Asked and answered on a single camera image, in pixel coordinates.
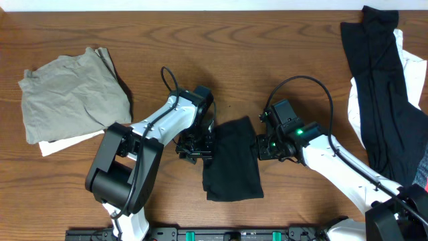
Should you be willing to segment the black logo t-shirt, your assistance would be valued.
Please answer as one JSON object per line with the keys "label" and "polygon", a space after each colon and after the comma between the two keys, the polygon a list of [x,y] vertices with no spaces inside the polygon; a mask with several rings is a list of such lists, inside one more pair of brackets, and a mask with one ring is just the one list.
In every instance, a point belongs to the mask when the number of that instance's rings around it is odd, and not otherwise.
{"label": "black logo t-shirt", "polygon": [[214,202],[263,198],[256,135],[249,117],[214,129],[213,158],[203,163],[203,190]]}

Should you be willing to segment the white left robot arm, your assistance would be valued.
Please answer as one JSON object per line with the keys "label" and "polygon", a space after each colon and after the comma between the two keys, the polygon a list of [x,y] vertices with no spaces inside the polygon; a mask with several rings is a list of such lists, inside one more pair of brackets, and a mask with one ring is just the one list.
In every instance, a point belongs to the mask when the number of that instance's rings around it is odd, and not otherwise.
{"label": "white left robot arm", "polygon": [[176,153],[191,163],[210,161],[213,121],[203,119],[213,104],[210,89],[176,90],[154,114],[129,127],[114,123],[106,130],[85,181],[110,215],[111,229],[85,235],[87,240],[144,240],[144,214],[165,146],[178,138]]}

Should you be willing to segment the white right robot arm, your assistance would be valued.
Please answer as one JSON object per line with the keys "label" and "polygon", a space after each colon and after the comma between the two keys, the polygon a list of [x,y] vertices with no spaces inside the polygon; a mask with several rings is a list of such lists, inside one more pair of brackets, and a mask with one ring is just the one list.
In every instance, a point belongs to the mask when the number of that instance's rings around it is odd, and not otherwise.
{"label": "white right robot arm", "polygon": [[364,215],[364,222],[337,218],[316,240],[426,240],[427,192],[387,179],[353,154],[318,123],[267,128],[257,136],[259,159],[295,161],[334,184]]}

